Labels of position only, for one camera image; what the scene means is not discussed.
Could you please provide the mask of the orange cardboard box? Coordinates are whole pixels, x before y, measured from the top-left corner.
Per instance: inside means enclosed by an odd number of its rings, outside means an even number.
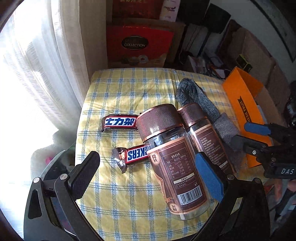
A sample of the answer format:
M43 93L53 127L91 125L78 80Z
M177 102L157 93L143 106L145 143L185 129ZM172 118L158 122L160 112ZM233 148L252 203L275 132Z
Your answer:
M237 117L240 132L244 137L264 142L268 146L274 141L268 136L249 133L244 129L247 122L258 124L284 121L265 86L242 69L235 67L222 84Z

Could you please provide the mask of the small brown-lid glass jar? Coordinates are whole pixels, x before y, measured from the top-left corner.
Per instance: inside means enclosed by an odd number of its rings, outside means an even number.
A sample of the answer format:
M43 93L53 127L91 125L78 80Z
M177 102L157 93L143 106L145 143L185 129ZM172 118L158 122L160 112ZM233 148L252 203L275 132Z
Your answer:
M233 174L224 146L199 104L190 103L178 109L183 125L197 152L203 152L225 174Z

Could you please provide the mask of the large brown-lid glass jar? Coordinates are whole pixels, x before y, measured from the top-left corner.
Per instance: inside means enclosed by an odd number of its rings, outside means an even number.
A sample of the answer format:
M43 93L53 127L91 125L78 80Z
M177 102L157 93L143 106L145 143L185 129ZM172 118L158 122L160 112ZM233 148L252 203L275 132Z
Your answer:
M203 214L210 205L209 192L175 106L154 106L137 117L136 125L172 216L190 220Z

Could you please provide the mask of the Snickers bar English label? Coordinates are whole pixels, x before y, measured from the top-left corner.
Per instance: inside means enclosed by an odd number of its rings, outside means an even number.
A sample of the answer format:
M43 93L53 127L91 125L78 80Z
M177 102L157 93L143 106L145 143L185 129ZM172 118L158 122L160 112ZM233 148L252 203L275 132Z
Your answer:
M117 147L112 150L112 154L115 161L121 170L121 173L125 173L130 166L143 163L149 160L149 154L147 151L151 149L151 146L142 144L131 148Z

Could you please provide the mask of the grey knitted sock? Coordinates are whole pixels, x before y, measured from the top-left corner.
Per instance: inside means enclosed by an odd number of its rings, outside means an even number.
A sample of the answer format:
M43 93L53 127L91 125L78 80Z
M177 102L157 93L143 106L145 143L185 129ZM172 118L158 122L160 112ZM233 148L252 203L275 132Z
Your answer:
M238 173L241 169L243 159L245 158L245 153L242 150L236 149L234 145L231 144L231 139L235 135L239 135L240 131L226 113L222 113L213 123L213 126L223 143L229 162L235 173Z
M190 103L197 103L209 120L214 123L220 117L220 112L203 89L196 82L189 78L183 78L177 88L176 100L181 106Z

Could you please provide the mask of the Snickers bar Chinese label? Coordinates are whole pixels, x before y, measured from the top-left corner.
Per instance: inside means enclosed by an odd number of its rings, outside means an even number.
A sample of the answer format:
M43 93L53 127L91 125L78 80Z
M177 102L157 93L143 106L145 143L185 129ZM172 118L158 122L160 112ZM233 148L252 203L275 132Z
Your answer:
M102 131L105 130L136 130L137 116L128 114L110 114L102 119Z

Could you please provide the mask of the green black portable radio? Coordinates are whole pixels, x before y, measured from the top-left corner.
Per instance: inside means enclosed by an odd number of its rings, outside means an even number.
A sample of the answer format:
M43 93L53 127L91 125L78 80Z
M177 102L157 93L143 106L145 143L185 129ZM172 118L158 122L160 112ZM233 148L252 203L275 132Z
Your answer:
M249 73L252 69L252 65L245 59L245 57L242 54L239 54L236 58L236 64L239 68L241 68L247 73Z

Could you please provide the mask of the yellow blue checked tablecloth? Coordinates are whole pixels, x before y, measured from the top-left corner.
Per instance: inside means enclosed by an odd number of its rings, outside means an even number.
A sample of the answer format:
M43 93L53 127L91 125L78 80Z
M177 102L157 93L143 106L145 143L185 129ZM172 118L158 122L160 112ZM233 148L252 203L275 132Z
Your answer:
M150 162L141 162L122 173L113 149L127 149L129 159L145 153L136 130L103 130L110 114L138 115L164 103L178 105L180 81L194 80L221 113L236 121L222 81L206 75L165 68L106 69L93 73L80 116L76 163L91 151L100 155L99 168L78 206L104 240L176 240L194 235L206 222L217 202L198 218L172 217Z

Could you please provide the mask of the brown sofa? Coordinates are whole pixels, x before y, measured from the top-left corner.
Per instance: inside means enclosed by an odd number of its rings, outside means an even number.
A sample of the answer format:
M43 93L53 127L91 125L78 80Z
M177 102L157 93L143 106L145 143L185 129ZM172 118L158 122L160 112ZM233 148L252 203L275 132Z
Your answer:
M238 66L236 60L241 55L251 65L248 73L266 87L278 111L283 113L290 97L288 80L276 59L252 32L230 20L216 55L230 70Z

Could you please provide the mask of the framed ink painting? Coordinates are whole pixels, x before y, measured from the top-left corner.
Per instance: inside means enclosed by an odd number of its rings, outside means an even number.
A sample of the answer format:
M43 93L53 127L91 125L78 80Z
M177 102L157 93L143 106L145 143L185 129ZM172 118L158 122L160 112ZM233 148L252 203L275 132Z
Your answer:
M251 1L273 26L292 62L295 61L295 29L280 1Z

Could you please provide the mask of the right black speaker on stand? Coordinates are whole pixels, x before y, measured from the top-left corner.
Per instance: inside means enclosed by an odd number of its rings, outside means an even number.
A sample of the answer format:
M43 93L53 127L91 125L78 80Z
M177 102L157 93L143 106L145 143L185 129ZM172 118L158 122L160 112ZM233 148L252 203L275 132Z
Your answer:
M220 8L215 4L210 3L204 16L204 27L207 29L207 33L199 49L197 57L201 56L210 35L212 33L221 34L224 31L230 18L231 15L226 10Z

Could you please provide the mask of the brown cardboard box under bags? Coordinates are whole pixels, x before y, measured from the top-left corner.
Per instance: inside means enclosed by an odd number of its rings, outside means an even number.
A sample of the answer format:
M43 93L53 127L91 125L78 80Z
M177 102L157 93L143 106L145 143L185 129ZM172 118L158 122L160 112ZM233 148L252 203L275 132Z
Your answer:
M185 28L184 23L168 22L168 21L153 20L153 19L137 19L137 18L113 19L112 23L108 25L143 25L143 26L148 26L148 27L157 28L157 29L168 29L171 32L173 32L174 37L171 43L170 51L167 54L165 64L173 63L175 56L177 54L177 50L178 50L181 38L182 38L182 34L184 32L184 28Z

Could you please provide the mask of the white tissue pack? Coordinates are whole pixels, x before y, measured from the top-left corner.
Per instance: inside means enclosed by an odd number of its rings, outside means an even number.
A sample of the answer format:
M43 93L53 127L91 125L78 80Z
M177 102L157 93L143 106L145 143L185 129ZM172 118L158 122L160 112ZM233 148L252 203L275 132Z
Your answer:
M161 21L175 22L180 2L180 0L164 0L159 19Z

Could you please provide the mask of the red Ferrero Collection gift bag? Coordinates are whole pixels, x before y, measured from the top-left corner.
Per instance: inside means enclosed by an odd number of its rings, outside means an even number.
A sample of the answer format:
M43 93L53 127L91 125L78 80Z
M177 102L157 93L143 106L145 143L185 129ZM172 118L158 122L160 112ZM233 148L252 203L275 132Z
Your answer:
M162 68L174 33L143 25L108 25L106 46L109 68Z

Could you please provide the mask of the red tea gift bag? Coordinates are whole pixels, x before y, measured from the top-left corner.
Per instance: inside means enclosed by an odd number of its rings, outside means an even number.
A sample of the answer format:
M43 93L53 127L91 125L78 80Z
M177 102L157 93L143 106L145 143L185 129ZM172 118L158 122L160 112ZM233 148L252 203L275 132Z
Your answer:
M159 19L163 0L119 0L113 1L114 18Z

